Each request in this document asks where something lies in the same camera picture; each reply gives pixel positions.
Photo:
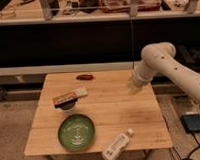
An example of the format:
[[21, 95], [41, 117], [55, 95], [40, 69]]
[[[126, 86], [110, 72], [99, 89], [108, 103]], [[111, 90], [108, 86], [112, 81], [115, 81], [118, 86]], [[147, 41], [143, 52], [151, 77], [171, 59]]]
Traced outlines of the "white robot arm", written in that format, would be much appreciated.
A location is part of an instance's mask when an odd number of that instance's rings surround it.
[[200, 74], [174, 59], [175, 51], [171, 42], [145, 45], [141, 51], [142, 59], [132, 70], [131, 80], [137, 88], [142, 88], [160, 73], [200, 104]]

